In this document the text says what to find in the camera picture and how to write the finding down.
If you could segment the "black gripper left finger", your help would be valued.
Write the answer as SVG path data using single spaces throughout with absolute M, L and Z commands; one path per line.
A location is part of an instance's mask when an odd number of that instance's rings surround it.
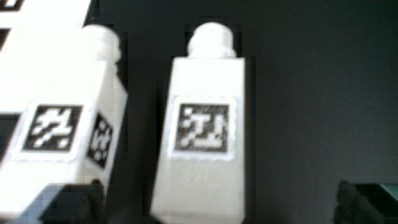
M 105 224 L 103 184 L 52 184 L 41 193 L 41 224 Z

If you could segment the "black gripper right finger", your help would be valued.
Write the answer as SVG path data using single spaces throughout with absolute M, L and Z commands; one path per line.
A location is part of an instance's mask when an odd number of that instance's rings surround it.
M 398 224 L 398 184 L 338 185 L 334 224 Z

